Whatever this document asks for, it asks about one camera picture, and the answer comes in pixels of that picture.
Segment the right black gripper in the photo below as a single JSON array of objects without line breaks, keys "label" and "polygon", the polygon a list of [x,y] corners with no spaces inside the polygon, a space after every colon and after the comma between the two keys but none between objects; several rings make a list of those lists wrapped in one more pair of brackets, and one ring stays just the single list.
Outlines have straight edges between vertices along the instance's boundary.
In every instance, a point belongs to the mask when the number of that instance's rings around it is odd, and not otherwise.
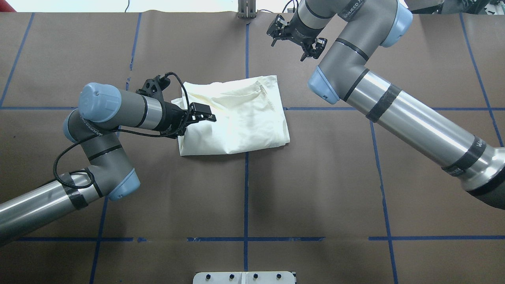
[{"label": "right black gripper", "polygon": [[306,58],[319,59],[325,50],[327,39],[321,37],[316,39],[321,31],[321,28],[314,29],[305,25],[299,16],[293,16],[287,25],[282,15],[276,15],[267,29],[267,35],[273,39],[271,43],[273,47],[278,40],[286,40],[287,34],[292,42],[301,45],[303,50],[301,62],[303,62]]}]

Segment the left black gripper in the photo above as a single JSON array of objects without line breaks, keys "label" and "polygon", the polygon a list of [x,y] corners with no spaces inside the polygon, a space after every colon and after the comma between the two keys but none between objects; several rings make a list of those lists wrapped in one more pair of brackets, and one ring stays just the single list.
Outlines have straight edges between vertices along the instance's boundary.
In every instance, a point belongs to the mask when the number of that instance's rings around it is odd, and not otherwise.
[{"label": "left black gripper", "polygon": [[163,102],[162,119],[159,123],[159,134],[163,136],[184,136],[188,123],[200,121],[216,122],[216,116],[209,105],[193,102],[189,105],[188,113],[177,105]]}]

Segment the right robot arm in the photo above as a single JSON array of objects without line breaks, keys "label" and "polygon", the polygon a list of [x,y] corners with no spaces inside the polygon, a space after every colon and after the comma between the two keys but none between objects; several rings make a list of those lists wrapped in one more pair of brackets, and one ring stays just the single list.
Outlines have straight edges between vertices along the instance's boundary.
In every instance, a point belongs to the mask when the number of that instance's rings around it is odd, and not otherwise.
[{"label": "right robot arm", "polygon": [[276,15],[266,34],[320,59],[308,88],[329,104],[346,102],[459,180],[481,202],[505,207],[504,148],[493,147],[368,68],[379,48],[395,45],[413,14],[399,0],[302,0],[287,20]]}]

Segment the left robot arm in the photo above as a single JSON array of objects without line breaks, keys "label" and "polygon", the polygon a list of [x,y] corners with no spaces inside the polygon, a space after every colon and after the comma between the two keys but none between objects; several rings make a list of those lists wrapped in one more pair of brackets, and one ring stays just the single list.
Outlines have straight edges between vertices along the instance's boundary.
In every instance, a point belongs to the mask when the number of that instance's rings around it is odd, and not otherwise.
[{"label": "left robot arm", "polygon": [[95,82],[84,86],[78,107],[63,124],[72,144],[56,157],[54,180],[2,203],[1,245],[105,196],[117,201],[135,192],[140,180],[119,132],[137,135],[133,128],[139,128],[174,139],[190,124],[217,120],[206,104],[188,103],[183,109],[166,102],[164,88],[166,83],[152,80],[135,92]]}]

